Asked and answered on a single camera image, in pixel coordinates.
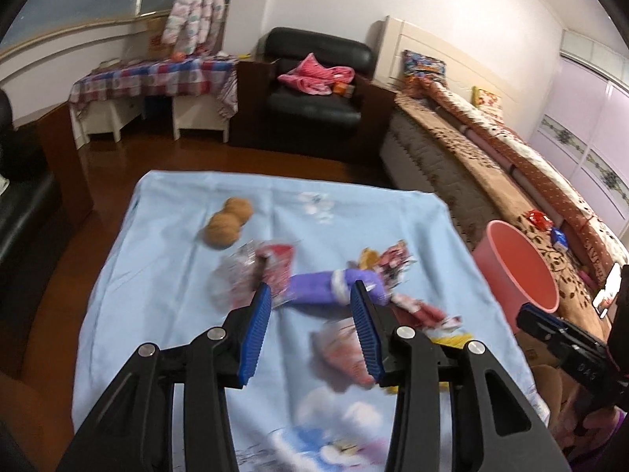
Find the pink trash can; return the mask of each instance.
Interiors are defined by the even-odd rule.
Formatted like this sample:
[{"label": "pink trash can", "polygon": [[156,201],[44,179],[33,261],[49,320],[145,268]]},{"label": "pink trash can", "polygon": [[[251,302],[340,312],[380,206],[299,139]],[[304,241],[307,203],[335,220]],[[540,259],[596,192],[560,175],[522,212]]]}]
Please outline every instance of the pink trash can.
[{"label": "pink trash can", "polygon": [[548,313],[559,307],[559,290],[550,269],[531,241],[514,226],[490,221],[472,256],[514,334],[519,332],[516,317],[525,303]]}]

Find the hanging clothing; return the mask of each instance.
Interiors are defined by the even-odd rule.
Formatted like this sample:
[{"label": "hanging clothing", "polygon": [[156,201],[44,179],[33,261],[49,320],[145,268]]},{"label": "hanging clothing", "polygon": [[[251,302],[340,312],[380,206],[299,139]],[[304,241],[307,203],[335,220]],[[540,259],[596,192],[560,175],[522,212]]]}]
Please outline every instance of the hanging clothing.
[{"label": "hanging clothing", "polygon": [[162,35],[164,44],[174,44],[175,53],[192,55],[203,45],[216,46],[225,12],[225,0],[175,0]]}]

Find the brown floor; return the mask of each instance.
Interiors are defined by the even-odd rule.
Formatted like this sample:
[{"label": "brown floor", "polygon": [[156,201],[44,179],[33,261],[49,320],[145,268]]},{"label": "brown floor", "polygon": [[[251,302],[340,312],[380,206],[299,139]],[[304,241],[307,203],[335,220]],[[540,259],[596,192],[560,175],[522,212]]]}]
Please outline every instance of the brown floor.
[{"label": "brown floor", "polygon": [[50,280],[33,324],[22,376],[43,397],[55,426],[46,444],[49,463],[61,457],[72,438],[72,385],[86,302],[118,234],[133,188],[145,173],[152,169],[219,170],[390,186],[383,170],[229,147],[209,133],[190,131],[175,142],[164,122],[134,122],[123,131],[119,144],[103,136],[79,151],[94,211],[71,240]]}]

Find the person's hand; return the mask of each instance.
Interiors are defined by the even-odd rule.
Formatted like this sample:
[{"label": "person's hand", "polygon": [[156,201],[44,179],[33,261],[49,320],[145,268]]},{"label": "person's hand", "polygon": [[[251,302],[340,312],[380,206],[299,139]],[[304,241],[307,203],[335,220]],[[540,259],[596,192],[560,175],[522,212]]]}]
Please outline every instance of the person's hand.
[{"label": "person's hand", "polygon": [[568,459],[574,459],[607,443],[620,419],[620,410],[615,406],[599,409],[584,419],[583,427],[587,433],[582,437],[575,435],[574,430],[577,427],[578,416],[574,409],[574,403],[580,392],[581,387],[572,392],[556,423],[550,427],[550,432],[562,451],[570,451],[566,456]]}]

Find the yellow pillow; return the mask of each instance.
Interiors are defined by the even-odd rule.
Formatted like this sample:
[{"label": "yellow pillow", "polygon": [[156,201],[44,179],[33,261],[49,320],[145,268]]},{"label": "yellow pillow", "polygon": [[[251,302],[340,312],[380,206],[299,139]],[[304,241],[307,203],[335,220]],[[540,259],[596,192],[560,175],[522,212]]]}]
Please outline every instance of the yellow pillow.
[{"label": "yellow pillow", "polygon": [[504,124],[502,117],[502,102],[500,96],[491,93],[480,87],[472,88],[472,104],[487,115],[495,118],[496,121]]}]

